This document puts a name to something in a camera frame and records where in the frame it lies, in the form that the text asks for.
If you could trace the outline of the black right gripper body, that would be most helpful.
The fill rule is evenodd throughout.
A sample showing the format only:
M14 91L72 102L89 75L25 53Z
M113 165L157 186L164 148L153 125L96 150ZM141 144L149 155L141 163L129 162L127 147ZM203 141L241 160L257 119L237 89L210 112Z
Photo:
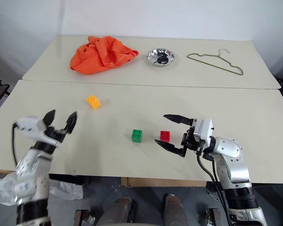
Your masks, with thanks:
M190 127L186 133L184 133L181 145L183 146L182 155L186 155L187 149L195 151L197 155L200 155L203 150L204 141L201 140L195 133L195 127Z

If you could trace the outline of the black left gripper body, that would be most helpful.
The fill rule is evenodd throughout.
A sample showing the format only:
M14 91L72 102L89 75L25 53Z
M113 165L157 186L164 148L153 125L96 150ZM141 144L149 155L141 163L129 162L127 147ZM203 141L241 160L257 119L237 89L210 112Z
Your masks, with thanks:
M63 142L66 134L68 133L67 129L60 129L56 130L54 127L49 126L46 129L46 135L54 140L59 141L60 143Z

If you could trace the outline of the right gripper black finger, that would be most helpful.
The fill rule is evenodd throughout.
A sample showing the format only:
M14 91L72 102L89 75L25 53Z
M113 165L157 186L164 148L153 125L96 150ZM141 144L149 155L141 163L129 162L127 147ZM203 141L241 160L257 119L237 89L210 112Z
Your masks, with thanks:
M187 151L187 146L183 146L182 148L176 148L173 144L161 141L161 140L157 140L155 139L155 142L161 146L162 148L164 148L165 150L177 154L180 157L185 157L186 155L186 151Z
M175 114L165 114L163 117L175 122L175 123L182 123L188 126L192 126L194 119L189 119L186 117L183 117L181 115L175 115Z

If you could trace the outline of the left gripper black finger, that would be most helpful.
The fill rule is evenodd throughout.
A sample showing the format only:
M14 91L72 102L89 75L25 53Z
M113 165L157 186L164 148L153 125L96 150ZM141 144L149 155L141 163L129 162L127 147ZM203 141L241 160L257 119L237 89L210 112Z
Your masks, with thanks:
M49 127L52 124L52 122L54 121L55 112L56 112L56 110L54 109L54 110L51 110L51 111L49 111L45 114L42 121L44 122L46 127Z
M77 121L77 112L73 112L67 119L65 133L71 134Z

